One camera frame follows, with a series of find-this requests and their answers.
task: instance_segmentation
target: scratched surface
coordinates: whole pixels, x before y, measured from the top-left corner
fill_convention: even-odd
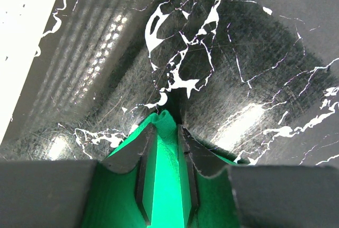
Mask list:
[[[169,101],[252,164],[339,166],[336,0],[56,0],[0,146],[103,159]]]

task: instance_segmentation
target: green plastic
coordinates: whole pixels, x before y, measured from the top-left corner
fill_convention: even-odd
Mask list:
[[[153,113],[147,117],[144,122],[142,122],[140,126],[109,156],[114,155],[114,153],[120,151],[123,147],[132,142],[149,123],[154,124],[157,128],[158,145],[153,213],[151,226],[148,227],[184,228],[183,198],[181,195],[178,161],[177,126],[168,111],[165,110],[160,115]],[[223,178],[220,178],[220,180],[227,180],[224,176],[222,177]],[[93,185],[88,198],[82,227],[146,227],[142,215],[135,203],[133,187],[136,184],[136,179],[137,168],[128,174],[117,175],[99,165],[93,179]],[[215,200],[216,204],[221,204],[224,200],[227,201],[227,203],[221,204],[220,206],[223,208],[230,207],[229,211],[225,212],[224,209],[219,209],[220,213],[212,213],[208,211],[208,208],[211,208],[211,206],[200,206],[199,211],[203,212],[197,215],[197,217],[206,216],[206,221],[210,221],[215,214],[225,215],[226,213],[226,219],[230,219],[230,226],[224,227],[237,227],[237,221],[234,221],[235,206],[230,194],[230,186],[228,185],[225,190],[221,190],[226,198],[218,200],[218,197],[221,195],[211,194],[211,191],[209,191],[209,194],[213,197],[209,200],[207,191],[210,189],[214,190],[215,184],[213,184],[213,181],[206,181],[200,178],[197,178],[197,180],[198,186],[205,188],[203,189],[204,194],[201,195],[201,197],[206,197],[206,199],[202,199],[203,201],[212,204],[212,201]],[[189,199],[189,196],[184,196],[184,202],[187,203]],[[213,211],[216,211],[218,210],[218,206],[214,206],[211,210],[212,209]],[[194,219],[193,227],[210,227],[204,226],[203,220],[199,220],[200,226],[196,226],[198,222],[197,217]],[[225,217],[220,219],[220,222],[223,221],[225,221]]]

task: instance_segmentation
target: overexposed light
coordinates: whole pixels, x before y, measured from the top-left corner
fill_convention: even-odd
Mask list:
[[[48,156],[51,160],[56,160],[67,145],[67,142],[62,137],[54,137],[51,143],[52,147],[48,152]]]
[[[128,135],[131,135],[131,133],[133,133],[139,126],[138,125],[132,125]]]
[[[107,35],[106,35],[106,41],[108,41],[108,40],[111,38],[111,36],[112,36],[111,33],[107,34]]]
[[[44,33],[51,12],[54,13],[54,3],[55,0],[0,0],[0,143],[39,50],[41,37],[57,31],[60,26],[56,22]]]
[[[264,111],[262,105],[249,104],[218,129],[214,144],[232,151],[245,133],[260,120]]]

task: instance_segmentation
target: bright white area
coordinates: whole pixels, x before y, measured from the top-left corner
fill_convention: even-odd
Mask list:
[[[12,119],[54,2],[0,0],[0,143]]]

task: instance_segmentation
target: black plastic part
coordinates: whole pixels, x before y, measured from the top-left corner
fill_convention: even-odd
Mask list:
[[[97,161],[0,163],[0,227],[79,227]]]
[[[229,164],[196,141],[182,125],[178,126],[178,140],[182,152],[179,151],[181,179],[189,178],[189,187],[182,182],[186,227],[239,227],[226,169]],[[185,211],[188,204],[184,194],[188,188],[192,209]]]
[[[229,166],[243,227],[339,227],[339,171],[331,167]]]
[[[179,141],[179,170],[181,182],[181,195],[183,204],[183,215],[185,227],[190,226],[193,217],[199,207],[197,184],[195,181],[194,166],[190,158],[189,146],[186,144],[187,139],[184,137],[182,130],[178,127]]]
[[[102,161],[108,170],[118,174],[128,173],[139,165],[135,195],[147,225],[150,225],[153,207],[156,152],[156,127],[149,124],[136,139]]]

